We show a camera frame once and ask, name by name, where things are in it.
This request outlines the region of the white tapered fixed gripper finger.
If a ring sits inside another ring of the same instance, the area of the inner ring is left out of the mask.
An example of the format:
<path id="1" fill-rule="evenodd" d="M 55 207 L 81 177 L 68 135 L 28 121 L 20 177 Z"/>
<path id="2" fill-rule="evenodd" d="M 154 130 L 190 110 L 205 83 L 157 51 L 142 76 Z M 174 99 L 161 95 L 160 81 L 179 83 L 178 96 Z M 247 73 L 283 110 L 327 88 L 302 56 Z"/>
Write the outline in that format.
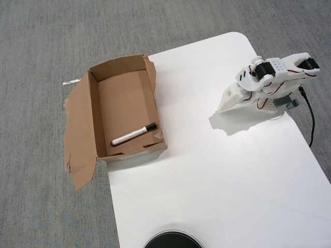
<path id="1" fill-rule="evenodd" d="M 216 110 L 217 113 L 222 113 L 230 110 L 232 107 L 238 105 L 243 101 L 245 92 L 237 84 L 231 84 L 222 94 L 221 101 Z"/>

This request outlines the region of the white gripper body with slots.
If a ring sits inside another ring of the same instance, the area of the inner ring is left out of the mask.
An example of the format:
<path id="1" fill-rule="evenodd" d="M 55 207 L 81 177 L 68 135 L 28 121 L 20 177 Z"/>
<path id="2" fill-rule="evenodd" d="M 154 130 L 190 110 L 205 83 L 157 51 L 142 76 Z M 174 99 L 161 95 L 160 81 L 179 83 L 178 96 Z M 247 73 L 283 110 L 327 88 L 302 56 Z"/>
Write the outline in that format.
<path id="1" fill-rule="evenodd" d="M 260 91 L 272 82 L 276 71 L 272 66 L 244 67 L 235 77 L 238 85 L 246 91 Z"/>

